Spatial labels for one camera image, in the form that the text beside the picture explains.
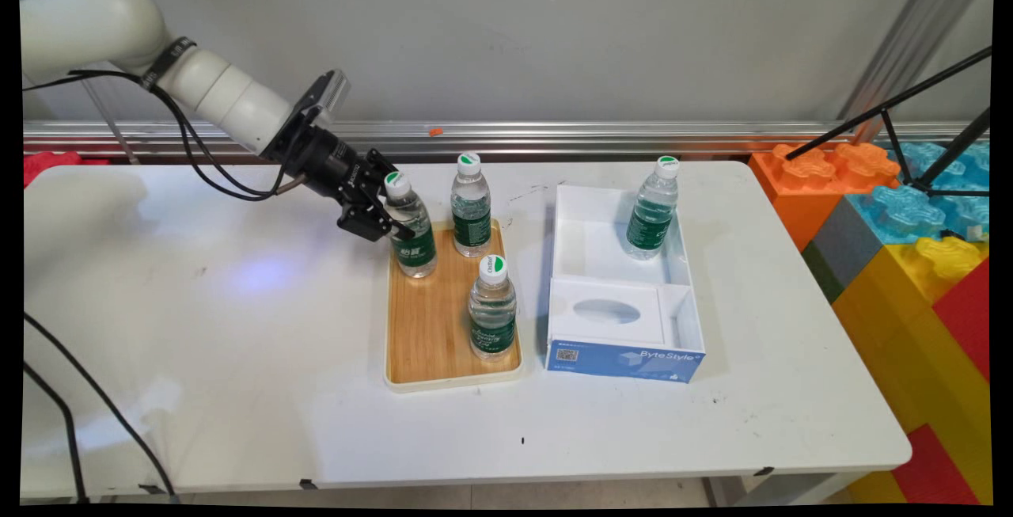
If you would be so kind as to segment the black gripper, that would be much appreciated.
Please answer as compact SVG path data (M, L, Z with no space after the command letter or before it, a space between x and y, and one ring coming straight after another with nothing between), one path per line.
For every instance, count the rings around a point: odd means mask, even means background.
M267 146L269 160L292 178L279 192L306 186L341 206L339 228L376 242L383 237L413 239L413 231L375 203L375 182L383 184L398 168L377 149L357 153L332 132L315 125L279 132Z

